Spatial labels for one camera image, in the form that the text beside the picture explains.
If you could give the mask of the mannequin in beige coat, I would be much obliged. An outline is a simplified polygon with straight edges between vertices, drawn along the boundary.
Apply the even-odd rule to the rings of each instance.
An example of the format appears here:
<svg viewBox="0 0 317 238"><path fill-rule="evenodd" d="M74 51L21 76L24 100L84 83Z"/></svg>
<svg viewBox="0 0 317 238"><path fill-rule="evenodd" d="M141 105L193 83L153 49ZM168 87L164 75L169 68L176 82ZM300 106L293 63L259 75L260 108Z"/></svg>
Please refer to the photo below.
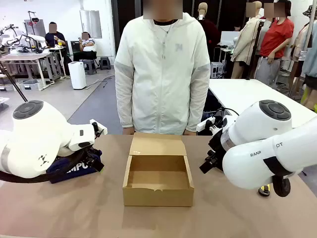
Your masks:
<svg viewBox="0 0 317 238"><path fill-rule="evenodd" d="M262 3L260 1L247 3L246 10L249 20L240 31L240 35L237 39L236 46L231 57L231 61L234 63L231 79L244 78L245 74L248 73L253 47L255 45L257 31L260 24L261 15L259 12L261 8Z"/></svg>

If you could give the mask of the seated person striped shirt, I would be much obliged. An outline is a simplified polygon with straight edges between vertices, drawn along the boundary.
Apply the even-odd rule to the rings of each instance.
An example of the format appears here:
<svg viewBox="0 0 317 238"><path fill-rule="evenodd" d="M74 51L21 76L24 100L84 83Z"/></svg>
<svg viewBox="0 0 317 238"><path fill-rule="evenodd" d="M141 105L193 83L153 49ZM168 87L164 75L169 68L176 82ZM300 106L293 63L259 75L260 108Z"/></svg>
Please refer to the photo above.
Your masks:
<svg viewBox="0 0 317 238"><path fill-rule="evenodd" d="M95 60L97 58L97 49L95 40L88 32L83 32L79 39L80 52L79 60Z"/></svg>

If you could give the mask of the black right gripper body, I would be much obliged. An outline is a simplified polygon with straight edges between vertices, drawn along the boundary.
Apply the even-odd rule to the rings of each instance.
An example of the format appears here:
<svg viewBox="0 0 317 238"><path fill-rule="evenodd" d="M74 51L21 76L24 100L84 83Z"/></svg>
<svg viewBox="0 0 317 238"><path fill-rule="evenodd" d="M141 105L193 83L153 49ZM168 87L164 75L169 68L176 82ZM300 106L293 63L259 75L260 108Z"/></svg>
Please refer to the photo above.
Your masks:
<svg viewBox="0 0 317 238"><path fill-rule="evenodd" d="M215 152L215 159L212 162L215 163L215 168L223 171L222 160L225 155L225 149L221 144L222 131L218 132L209 141L209 147Z"/></svg>

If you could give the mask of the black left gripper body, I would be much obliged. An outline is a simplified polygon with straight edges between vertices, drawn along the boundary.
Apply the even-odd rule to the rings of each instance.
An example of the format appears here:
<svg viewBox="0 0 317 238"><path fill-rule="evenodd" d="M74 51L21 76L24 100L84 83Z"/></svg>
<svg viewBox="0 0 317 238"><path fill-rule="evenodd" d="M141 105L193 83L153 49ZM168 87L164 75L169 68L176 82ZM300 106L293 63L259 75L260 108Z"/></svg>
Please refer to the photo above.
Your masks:
<svg viewBox="0 0 317 238"><path fill-rule="evenodd" d="M85 159L85 163L89 167L102 167L103 164L101 162L101 155L102 151L97 150L95 148L88 148L87 149L87 158Z"/></svg>

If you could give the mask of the white air purifier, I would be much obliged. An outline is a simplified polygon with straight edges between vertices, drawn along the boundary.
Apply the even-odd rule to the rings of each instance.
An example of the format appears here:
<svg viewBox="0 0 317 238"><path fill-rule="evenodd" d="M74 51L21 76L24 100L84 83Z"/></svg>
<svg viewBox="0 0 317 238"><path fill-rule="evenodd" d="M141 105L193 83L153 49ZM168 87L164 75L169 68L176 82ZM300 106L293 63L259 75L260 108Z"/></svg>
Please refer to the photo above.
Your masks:
<svg viewBox="0 0 317 238"><path fill-rule="evenodd" d="M84 64L80 61L73 61L68 64L72 88L82 90L87 86Z"/></svg>

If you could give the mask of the seated person dark shirt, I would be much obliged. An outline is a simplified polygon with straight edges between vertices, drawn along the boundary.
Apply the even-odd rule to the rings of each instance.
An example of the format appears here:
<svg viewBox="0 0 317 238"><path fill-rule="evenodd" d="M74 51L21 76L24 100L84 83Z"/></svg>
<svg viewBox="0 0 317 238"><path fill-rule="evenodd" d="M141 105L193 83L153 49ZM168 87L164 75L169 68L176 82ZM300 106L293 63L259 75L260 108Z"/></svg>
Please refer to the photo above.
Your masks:
<svg viewBox="0 0 317 238"><path fill-rule="evenodd" d="M45 35L46 44L49 47L55 47L59 43L66 46L65 37L62 33L57 31L57 24L55 22L49 23L49 32Z"/></svg>

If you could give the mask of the white power strip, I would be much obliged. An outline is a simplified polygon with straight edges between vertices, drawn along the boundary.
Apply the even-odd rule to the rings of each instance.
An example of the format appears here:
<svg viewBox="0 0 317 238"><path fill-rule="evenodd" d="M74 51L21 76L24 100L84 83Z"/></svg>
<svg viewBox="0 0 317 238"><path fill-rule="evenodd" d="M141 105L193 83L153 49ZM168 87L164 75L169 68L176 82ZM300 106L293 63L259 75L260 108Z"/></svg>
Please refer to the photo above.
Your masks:
<svg viewBox="0 0 317 238"><path fill-rule="evenodd" d="M205 119L204 121L197 124L196 131L201 132L206 129L207 124L213 124L215 122L215 117L209 117Z"/></svg>

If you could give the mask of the blue zippered pencil case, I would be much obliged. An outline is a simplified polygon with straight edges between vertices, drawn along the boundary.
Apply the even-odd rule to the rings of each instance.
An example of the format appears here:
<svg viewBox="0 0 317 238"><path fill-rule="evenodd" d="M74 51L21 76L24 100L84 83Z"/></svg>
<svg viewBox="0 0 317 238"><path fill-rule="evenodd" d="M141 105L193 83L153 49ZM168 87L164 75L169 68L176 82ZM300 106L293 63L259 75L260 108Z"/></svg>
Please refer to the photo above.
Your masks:
<svg viewBox="0 0 317 238"><path fill-rule="evenodd" d="M47 174L57 172L58 170L61 170L62 168L69 166L71 164L70 158L69 157L61 157L58 158L54 161L54 163L46 170ZM57 178L52 178L50 179L50 182L53 183L58 183L61 181L81 177L84 175L96 173L95 167L89 167L86 163L85 160L81 160L76 163L74 167L72 167L69 171L66 173L59 175Z"/></svg>

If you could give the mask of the person's right forearm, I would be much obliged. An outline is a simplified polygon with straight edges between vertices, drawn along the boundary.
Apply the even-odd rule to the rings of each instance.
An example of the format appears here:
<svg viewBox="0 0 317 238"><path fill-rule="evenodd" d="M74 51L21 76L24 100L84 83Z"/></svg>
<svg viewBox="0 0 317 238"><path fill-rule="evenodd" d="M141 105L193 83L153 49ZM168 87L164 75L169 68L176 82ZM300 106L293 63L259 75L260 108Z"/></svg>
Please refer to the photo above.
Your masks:
<svg viewBox="0 0 317 238"><path fill-rule="evenodd" d="M117 112L124 129L132 128L132 93L116 93Z"/></svg>

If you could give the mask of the person in white jacket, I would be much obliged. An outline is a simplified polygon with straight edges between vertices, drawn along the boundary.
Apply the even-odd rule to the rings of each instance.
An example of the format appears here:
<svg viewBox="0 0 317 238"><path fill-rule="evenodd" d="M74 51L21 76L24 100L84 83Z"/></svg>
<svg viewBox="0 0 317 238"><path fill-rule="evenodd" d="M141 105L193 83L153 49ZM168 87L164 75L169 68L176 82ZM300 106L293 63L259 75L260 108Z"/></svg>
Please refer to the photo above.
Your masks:
<svg viewBox="0 0 317 238"><path fill-rule="evenodd" d="M135 132L182 135L191 91L209 88L205 32L186 12L162 23L135 18L123 29L114 70L116 93L132 93Z"/></svg>

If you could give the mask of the brown cardboard box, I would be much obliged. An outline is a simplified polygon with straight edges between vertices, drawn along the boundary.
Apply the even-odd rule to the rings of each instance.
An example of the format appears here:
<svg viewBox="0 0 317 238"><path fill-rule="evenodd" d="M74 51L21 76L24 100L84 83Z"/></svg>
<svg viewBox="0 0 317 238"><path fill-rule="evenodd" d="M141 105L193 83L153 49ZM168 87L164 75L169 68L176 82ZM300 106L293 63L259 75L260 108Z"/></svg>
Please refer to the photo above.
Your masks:
<svg viewBox="0 0 317 238"><path fill-rule="evenodd" d="M134 133L122 189L125 206L191 207L194 184L182 137Z"/></svg>

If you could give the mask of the wooden top work table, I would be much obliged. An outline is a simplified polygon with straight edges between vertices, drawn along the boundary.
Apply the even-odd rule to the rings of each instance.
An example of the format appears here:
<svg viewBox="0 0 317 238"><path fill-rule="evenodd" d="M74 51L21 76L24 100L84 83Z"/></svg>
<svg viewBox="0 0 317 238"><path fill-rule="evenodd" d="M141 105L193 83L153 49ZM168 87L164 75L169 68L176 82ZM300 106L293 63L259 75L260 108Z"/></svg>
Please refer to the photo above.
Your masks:
<svg viewBox="0 0 317 238"><path fill-rule="evenodd" d="M41 78L41 82L38 83L38 89L39 91L42 91L48 88L49 86L51 86L52 84L54 84L54 82L47 83L47 80L44 78L41 63L40 63L40 60L47 60L49 56L51 56L50 53L9 54L9 55L5 55L1 57L0 63L4 65L22 66L22 68L24 68L27 72L28 80L36 80L32 76L32 72L31 72L31 66L34 65L37 68L37 72L40 74L40 78Z"/></svg>

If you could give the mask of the white wall panel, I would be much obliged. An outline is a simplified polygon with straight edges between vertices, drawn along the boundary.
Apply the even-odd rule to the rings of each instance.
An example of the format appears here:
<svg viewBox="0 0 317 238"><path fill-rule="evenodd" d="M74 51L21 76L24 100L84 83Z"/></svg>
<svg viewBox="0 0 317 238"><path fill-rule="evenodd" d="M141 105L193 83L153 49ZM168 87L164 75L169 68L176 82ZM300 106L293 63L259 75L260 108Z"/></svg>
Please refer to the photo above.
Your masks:
<svg viewBox="0 0 317 238"><path fill-rule="evenodd" d="M80 10L81 25L83 32L88 32L92 38L101 39L100 13L95 10Z"/></svg>

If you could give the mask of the mannequin in dark clothes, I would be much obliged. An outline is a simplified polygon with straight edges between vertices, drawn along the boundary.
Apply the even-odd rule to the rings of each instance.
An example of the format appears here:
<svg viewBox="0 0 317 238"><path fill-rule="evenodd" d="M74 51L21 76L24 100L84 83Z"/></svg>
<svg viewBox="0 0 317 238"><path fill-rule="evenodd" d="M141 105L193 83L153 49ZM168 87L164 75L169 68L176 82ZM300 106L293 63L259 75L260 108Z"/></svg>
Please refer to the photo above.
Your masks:
<svg viewBox="0 0 317 238"><path fill-rule="evenodd" d="M210 20L206 18L206 14L208 11L208 4L206 2L202 2L198 6L198 18L197 20L200 22L201 26L206 35L208 53L210 57L210 61L214 61L214 50L215 47L220 42L221 34L217 29L217 26Z"/></svg>

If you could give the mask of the person's left forearm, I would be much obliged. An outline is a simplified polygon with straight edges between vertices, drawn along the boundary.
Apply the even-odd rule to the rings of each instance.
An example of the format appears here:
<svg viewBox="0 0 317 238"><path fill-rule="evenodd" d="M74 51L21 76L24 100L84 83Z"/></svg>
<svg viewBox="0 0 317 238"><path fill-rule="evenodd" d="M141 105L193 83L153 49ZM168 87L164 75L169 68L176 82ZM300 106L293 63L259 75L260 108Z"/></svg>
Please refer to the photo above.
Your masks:
<svg viewBox="0 0 317 238"><path fill-rule="evenodd" d="M186 130L195 133L197 125L201 122L203 109L207 98L207 91L193 92L190 94L189 117Z"/></svg>

